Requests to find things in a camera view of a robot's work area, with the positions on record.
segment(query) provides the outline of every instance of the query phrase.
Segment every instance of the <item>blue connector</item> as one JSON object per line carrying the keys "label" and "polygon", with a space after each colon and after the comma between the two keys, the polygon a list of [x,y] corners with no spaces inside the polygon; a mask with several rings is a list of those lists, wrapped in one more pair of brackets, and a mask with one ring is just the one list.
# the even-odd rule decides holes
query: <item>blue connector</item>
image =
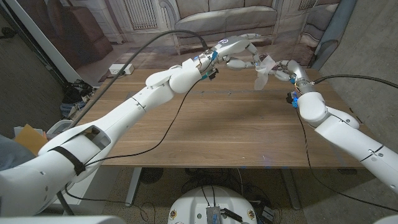
{"label": "blue connector", "polygon": [[294,108],[298,108],[298,107],[299,107],[299,106],[297,105],[297,100],[298,100],[298,98],[294,98],[294,99],[293,99],[292,105],[293,105]]}
{"label": "blue connector", "polygon": [[292,106],[293,106],[294,108],[298,108],[298,107],[299,107],[298,104],[297,104],[297,100],[299,100],[299,98],[297,97],[297,93],[296,93],[296,92],[293,92],[293,102],[292,102]]}
{"label": "blue connector", "polygon": [[217,51],[213,51],[213,55],[211,55],[211,61],[214,61],[214,59],[217,58],[218,52]]}
{"label": "blue connector", "polygon": [[204,80],[204,79],[206,79],[208,76],[207,76],[207,72],[206,72],[206,74],[204,75],[204,76],[202,76],[201,77],[201,80]]}

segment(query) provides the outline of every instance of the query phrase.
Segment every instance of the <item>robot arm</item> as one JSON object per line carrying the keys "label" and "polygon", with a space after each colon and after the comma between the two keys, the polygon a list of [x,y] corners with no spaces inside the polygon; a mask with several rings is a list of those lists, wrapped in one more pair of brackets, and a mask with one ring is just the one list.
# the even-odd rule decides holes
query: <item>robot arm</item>
{"label": "robot arm", "polygon": [[102,162],[95,161],[105,158],[147,111],[168,102],[175,93],[187,92],[205,77],[213,79],[218,72],[214,65],[223,62],[225,55],[250,49],[258,58],[256,48],[244,37],[225,40],[228,44],[220,43],[193,60],[151,75],[145,88],[107,115],[59,134],[43,146],[37,158],[1,171],[0,216],[41,212],[64,186],[96,170]]}
{"label": "robot arm", "polygon": [[296,61],[277,63],[288,71],[297,86],[297,106],[301,117],[315,132],[338,146],[365,166],[398,194],[398,154],[359,131],[359,123],[349,114],[326,106],[303,68]]}

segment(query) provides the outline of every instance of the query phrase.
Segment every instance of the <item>white box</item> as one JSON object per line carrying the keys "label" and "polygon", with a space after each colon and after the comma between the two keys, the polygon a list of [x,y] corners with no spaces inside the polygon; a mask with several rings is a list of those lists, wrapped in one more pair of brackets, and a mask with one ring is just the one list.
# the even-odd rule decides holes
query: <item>white box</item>
{"label": "white box", "polygon": [[[111,72],[112,75],[116,75],[120,69],[123,67],[124,64],[113,64],[110,66],[109,71]],[[124,71],[126,74],[131,75],[132,71],[134,71],[134,66],[132,64],[129,64]]]}

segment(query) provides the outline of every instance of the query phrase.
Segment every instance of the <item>cardboard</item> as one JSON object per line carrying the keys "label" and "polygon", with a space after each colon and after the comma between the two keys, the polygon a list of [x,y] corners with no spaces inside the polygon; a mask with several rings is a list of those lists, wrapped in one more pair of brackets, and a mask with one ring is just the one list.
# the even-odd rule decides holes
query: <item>cardboard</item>
{"label": "cardboard", "polygon": [[47,143],[47,139],[26,124],[22,131],[16,136],[15,141],[28,148],[37,156],[39,150]]}

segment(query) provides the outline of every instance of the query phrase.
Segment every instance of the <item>black cable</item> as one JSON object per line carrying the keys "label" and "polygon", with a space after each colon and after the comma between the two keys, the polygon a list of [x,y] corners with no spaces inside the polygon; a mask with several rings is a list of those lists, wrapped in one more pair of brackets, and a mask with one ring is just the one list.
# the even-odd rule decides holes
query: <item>black cable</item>
{"label": "black cable", "polygon": [[142,207],[143,207],[145,204],[150,203],[150,202],[145,202],[145,203],[143,203],[143,204],[141,205],[141,207],[140,207],[140,206],[138,206],[138,205],[134,205],[133,203],[129,203],[129,202],[114,201],[114,200],[108,200],[108,199],[82,198],[82,197],[77,197],[77,196],[72,195],[71,193],[69,193],[67,186],[68,186],[68,185],[65,186],[65,193],[66,193],[69,197],[73,197],[73,198],[78,199],[78,200],[87,200],[87,201],[92,201],[92,202],[112,202],[112,203],[128,204],[129,206],[133,206],[133,207],[138,208],[138,209],[140,210],[141,218],[142,218],[145,222],[148,221],[148,219],[145,219],[145,218],[142,216],[142,213],[144,212],[145,215],[148,217],[147,212],[145,212],[145,211],[142,209]]}
{"label": "black cable", "polygon": [[145,202],[145,203],[143,203],[143,204],[141,205],[141,207],[140,207],[141,218],[142,218],[142,220],[145,221],[144,217],[142,216],[142,211],[143,211],[142,207],[143,207],[145,204],[150,204],[150,205],[154,208],[154,224],[155,224],[156,209],[155,209],[155,205],[154,205],[152,202]]}
{"label": "black cable", "polygon": [[269,199],[268,195],[267,195],[260,187],[254,185],[254,184],[252,184],[252,183],[250,183],[250,182],[248,182],[248,183],[246,183],[246,184],[240,183],[240,181],[239,181],[237,178],[235,178],[234,176],[232,176],[232,177],[233,177],[233,180],[235,180],[238,184],[241,184],[241,185],[243,185],[243,186],[245,186],[245,187],[254,187],[255,189],[260,190],[261,193],[266,197],[266,199],[267,199],[268,201],[271,201],[271,200]]}
{"label": "black cable", "polygon": [[206,198],[205,191],[203,190],[203,186],[201,187],[201,191],[203,192],[203,196],[205,196],[205,199],[207,201],[207,205],[210,207],[210,203],[209,203],[209,201]]}
{"label": "black cable", "polygon": [[164,133],[164,135],[163,135],[163,138],[159,141],[159,143],[156,144],[156,146],[154,146],[154,147],[152,147],[152,148],[150,148],[150,149],[148,149],[148,150],[135,153],[135,154],[128,154],[128,155],[120,155],[120,156],[105,157],[105,158],[98,159],[98,160],[93,161],[93,162],[89,162],[89,163],[87,163],[85,166],[89,166],[89,165],[94,164],[94,163],[96,163],[96,162],[101,162],[101,161],[104,161],[104,160],[107,160],[107,159],[138,156],[138,155],[141,155],[141,154],[143,154],[143,153],[146,153],[146,152],[149,152],[149,151],[155,149],[155,148],[156,148],[157,146],[159,146],[159,145],[162,143],[162,141],[166,138],[167,133],[169,132],[169,130],[170,130],[170,128],[172,127],[172,125],[173,125],[175,119],[177,118],[178,113],[180,112],[180,109],[181,109],[181,107],[182,107],[182,105],[183,105],[183,103],[184,103],[184,101],[185,101],[185,99],[186,99],[188,93],[191,91],[191,89],[189,89],[189,90],[187,91],[187,94],[185,94],[184,98],[182,99],[181,105],[180,105],[180,107],[179,107],[178,110],[177,110],[177,114],[175,114],[175,117],[174,117],[173,121],[170,123],[169,128],[167,128],[166,133]]}
{"label": "black cable", "polygon": [[130,62],[142,51],[144,50],[149,44],[151,44],[153,41],[157,40],[159,37],[162,37],[164,35],[167,34],[173,34],[173,33],[186,33],[186,34],[191,34],[194,35],[195,37],[198,37],[200,39],[200,43],[203,46],[203,50],[208,50],[208,46],[205,42],[205,40],[203,40],[203,38],[201,36],[199,36],[197,33],[192,32],[190,30],[168,30],[165,31],[161,34],[156,35],[154,38],[152,38],[151,40],[149,40],[148,42],[146,42],[140,49],[138,49],[137,52],[135,52],[130,58],[129,60],[127,60],[127,62],[122,66],[122,68],[120,68],[119,72],[112,78],[112,80],[105,86],[105,88],[102,89],[102,91],[96,96],[96,98],[92,99],[92,102],[89,103],[88,105],[86,105],[86,108],[81,112],[81,114],[79,115],[79,117],[76,118],[76,120],[74,120],[72,122],[72,124],[69,126],[69,128],[73,128],[77,125],[77,123],[82,119],[82,117],[84,117],[84,115],[86,115],[86,113],[91,109],[91,107],[93,107],[93,105],[101,98],[101,96],[106,92],[106,90],[108,90],[108,88],[119,78],[120,74],[124,73],[124,69],[130,64]]}
{"label": "black cable", "polygon": [[214,187],[213,184],[211,185],[211,189],[213,189],[213,201],[214,201],[214,207],[216,206],[216,195],[214,193]]}
{"label": "black cable", "polygon": [[57,198],[58,200],[61,202],[62,208],[64,209],[64,211],[68,214],[68,215],[75,215],[74,212],[72,211],[72,209],[69,207],[67,201],[65,200],[65,198],[62,195],[62,192],[59,191],[57,193]]}
{"label": "black cable", "polygon": [[367,77],[367,76],[364,76],[364,75],[329,75],[329,76],[325,76],[325,77],[319,78],[317,80],[314,80],[313,83],[314,84],[318,84],[318,83],[320,83],[322,81],[325,81],[325,80],[327,80],[329,78],[362,78],[362,79],[366,79],[366,80],[372,80],[372,81],[376,81],[376,82],[381,82],[381,83],[384,83],[386,85],[392,86],[394,88],[398,88],[398,85],[395,84],[395,83],[392,83],[392,82],[389,82],[389,81],[386,81],[386,80],[382,80],[381,78]]}
{"label": "black cable", "polygon": [[302,122],[302,120],[301,120],[301,117],[300,117],[300,115],[299,115],[299,111],[298,111],[297,109],[296,109],[296,113],[297,113],[298,119],[300,120],[301,127],[303,128],[304,139],[305,139],[305,152],[307,153],[308,165],[310,166],[310,170],[311,170],[312,175],[314,176],[314,178],[315,178],[319,183],[321,183],[323,186],[325,186],[327,189],[331,190],[332,192],[334,192],[334,193],[336,193],[336,194],[340,194],[340,195],[342,195],[342,196],[344,196],[344,197],[348,197],[348,198],[350,198],[350,199],[353,199],[353,200],[356,200],[356,201],[359,201],[359,202],[362,202],[362,203],[366,203],[366,204],[369,204],[369,205],[373,205],[373,206],[376,206],[376,207],[385,208],[385,209],[391,210],[391,211],[393,211],[393,212],[398,212],[398,210],[396,210],[396,209],[394,209],[394,208],[386,207],[386,206],[383,206],[383,205],[378,205],[378,204],[372,203],[372,202],[367,202],[367,201],[364,201],[364,200],[361,200],[361,199],[354,198],[354,197],[352,197],[352,196],[343,194],[343,193],[341,193],[341,192],[339,192],[339,191],[337,191],[337,190],[334,190],[333,188],[327,186],[327,185],[324,184],[322,181],[320,181],[320,180],[318,179],[318,177],[316,177],[316,175],[314,174],[313,169],[312,169],[312,166],[311,166],[310,156],[308,155],[307,135],[305,134],[305,128],[304,128],[303,122]]}

